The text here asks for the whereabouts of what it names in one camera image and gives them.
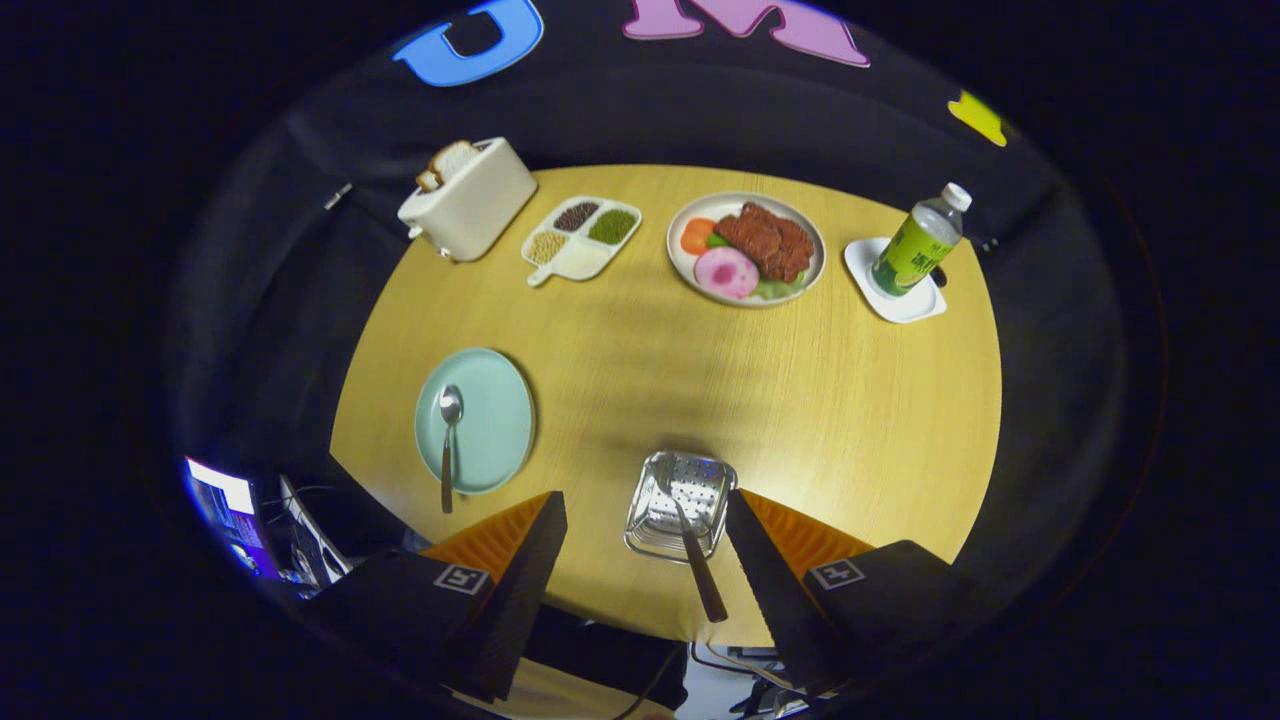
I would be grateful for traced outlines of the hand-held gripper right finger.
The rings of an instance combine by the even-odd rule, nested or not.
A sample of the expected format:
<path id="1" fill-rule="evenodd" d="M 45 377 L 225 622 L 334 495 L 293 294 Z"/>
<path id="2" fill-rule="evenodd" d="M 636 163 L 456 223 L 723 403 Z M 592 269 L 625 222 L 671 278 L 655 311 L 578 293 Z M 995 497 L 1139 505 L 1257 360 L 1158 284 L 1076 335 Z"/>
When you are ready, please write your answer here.
<path id="1" fill-rule="evenodd" d="M 864 688 L 950 648 L 995 610 L 974 578 L 910 539 L 874 547 L 748 489 L 726 530 L 791 683 Z"/>

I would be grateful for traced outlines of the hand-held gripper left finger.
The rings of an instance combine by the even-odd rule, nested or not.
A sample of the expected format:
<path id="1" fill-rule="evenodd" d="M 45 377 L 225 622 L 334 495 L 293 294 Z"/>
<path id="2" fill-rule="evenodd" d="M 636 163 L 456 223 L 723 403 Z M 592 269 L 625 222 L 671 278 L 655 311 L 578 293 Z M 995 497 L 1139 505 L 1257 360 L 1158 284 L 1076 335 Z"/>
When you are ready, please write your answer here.
<path id="1" fill-rule="evenodd" d="M 300 615 L 399 678 L 506 700 L 566 533 L 564 496 L 549 491 L 422 552 L 376 553 Z"/>

